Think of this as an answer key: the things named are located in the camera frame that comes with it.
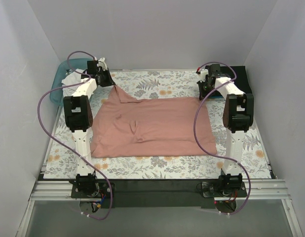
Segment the pink t shirt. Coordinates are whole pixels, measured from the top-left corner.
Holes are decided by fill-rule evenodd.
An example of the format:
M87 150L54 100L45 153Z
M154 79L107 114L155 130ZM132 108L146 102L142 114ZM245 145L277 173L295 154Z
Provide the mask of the pink t shirt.
M195 97L138 100L114 86L92 132L94 158L200 156L201 147L217 152L207 107Z

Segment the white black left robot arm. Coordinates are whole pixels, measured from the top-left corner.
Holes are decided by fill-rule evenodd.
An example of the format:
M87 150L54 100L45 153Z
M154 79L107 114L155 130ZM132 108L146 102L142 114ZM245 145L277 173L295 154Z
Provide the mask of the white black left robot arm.
M96 182L96 171L90 166L91 150L90 137L93 124L93 115L90 98L98 86L115 85L105 58L87 61L87 69L81 75L82 85L74 90L73 94L63 99L66 126L72 133L75 142L75 151L79 153L76 180L72 184L78 192L88 197L96 197L100 188Z

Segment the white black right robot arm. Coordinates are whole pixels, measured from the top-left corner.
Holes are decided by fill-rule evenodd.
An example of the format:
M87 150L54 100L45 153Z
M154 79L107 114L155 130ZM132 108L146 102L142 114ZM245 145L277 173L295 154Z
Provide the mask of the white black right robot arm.
M239 89L232 77L222 72L221 64L211 62L197 68L200 79L199 99L205 101L215 92L225 99L223 125L227 132L226 154L218 179L203 182L201 188L205 197L236 197L238 191L244 191L242 182L244 167L241 165L245 135L254 120L254 96Z

